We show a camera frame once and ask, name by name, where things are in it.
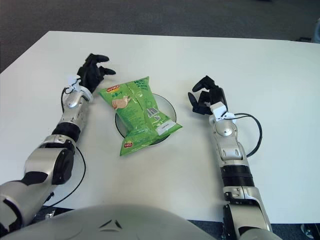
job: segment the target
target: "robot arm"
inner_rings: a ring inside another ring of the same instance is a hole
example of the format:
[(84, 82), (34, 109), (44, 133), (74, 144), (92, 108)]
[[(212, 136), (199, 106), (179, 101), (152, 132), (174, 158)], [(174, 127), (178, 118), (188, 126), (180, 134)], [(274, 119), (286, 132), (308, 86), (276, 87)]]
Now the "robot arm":
[(228, 201), (223, 207), (224, 234), (226, 239), (239, 239), (250, 229), (272, 232), (259, 190), (253, 176), (243, 146), (238, 142), (238, 129), (233, 113), (228, 112), (224, 91), (208, 76), (198, 82), (193, 92), (202, 88), (199, 101), (188, 93), (193, 112), (211, 115), (209, 122), (216, 141), (217, 159), (223, 180), (224, 198)]
[(116, 74), (97, 67), (97, 63), (108, 60), (103, 55), (88, 56), (77, 73), (79, 78), (64, 89), (68, 97), (61, 102), (63, 114), (59, 123), (26, 160), (23, 179), (0, 186), (0, 237), (28, 225), (53, 196), (57, 185), (71, 177), (76, 143), (86, 123), (92, 93), (104, 75)]

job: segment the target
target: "red logo on bag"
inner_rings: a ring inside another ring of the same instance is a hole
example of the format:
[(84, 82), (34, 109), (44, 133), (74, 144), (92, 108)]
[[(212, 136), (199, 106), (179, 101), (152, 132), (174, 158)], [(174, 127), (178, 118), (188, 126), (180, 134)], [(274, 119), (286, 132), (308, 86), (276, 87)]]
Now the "red logo on bag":
[(115, 86), (112, 86), (112, 87), (108, 87), (106, 89), (106, 92), (109, 93), (109, 92), (115, 92), (118, 88), (120, 87), (120, 85), (115, 85)]
[(128, 141), (128, 142), (126, 142), (123, 146), (124, 146), (125, 148), (131, 148), (132, 145), (133, 145), (133, 143), (132, 143), (131, 141)]

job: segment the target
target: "chip bag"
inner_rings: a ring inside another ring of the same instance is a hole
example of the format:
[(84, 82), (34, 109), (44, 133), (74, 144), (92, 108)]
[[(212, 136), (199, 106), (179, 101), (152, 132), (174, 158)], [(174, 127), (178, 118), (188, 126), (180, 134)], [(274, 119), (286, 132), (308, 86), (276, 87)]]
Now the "chip bag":
[(182, 127), (159, 111), (148, 76), (102, 89), (100, 95), (127, 128), (120, 156), (142, 149)]

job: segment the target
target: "floor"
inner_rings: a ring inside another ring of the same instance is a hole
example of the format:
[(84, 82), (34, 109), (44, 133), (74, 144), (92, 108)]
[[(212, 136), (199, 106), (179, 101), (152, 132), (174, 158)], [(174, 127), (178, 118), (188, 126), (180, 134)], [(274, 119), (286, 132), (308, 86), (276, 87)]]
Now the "floor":
[[(1, 0), (0, 72), (47, 31), (296, 40), (319, 17), (319, 0)], [(191, 222), (220, 239), (220, 222)], [(308, 239), (299, 224), (272, 227)]]

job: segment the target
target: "white table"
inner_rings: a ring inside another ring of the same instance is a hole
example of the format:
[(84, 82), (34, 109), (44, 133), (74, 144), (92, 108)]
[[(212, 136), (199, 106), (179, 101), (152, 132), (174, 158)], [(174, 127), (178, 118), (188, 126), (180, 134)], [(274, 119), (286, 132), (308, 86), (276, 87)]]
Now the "white table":
[[(50, 31), (0, 75), (0, 184), (22, 178), (25, 160), (61, 117), (67, 76), (89, 53), (110, 57), (103, 65), (116, 71), (100, 88), (150, 76), (151, 89), (172, 103), (183, 128), (119, 157), (123, 139), (114, 110), (96, 91), (79, 141), (87, 174), (58, 207), (143, 204), (222, 221), (223, 184), (208, 117), (193, 113), (187, 96), (208, 75), (223, 87), (231, 112), (253, 114), (262, 124), (262, 144), (249, 163), (270, 221), (320, 222), (320, 44)], [(237, 125), (248, 152), (258, 128), (247, 118)], [(67, 195), (82, 174), (77, 153), (72, 178), (47, 204)]]

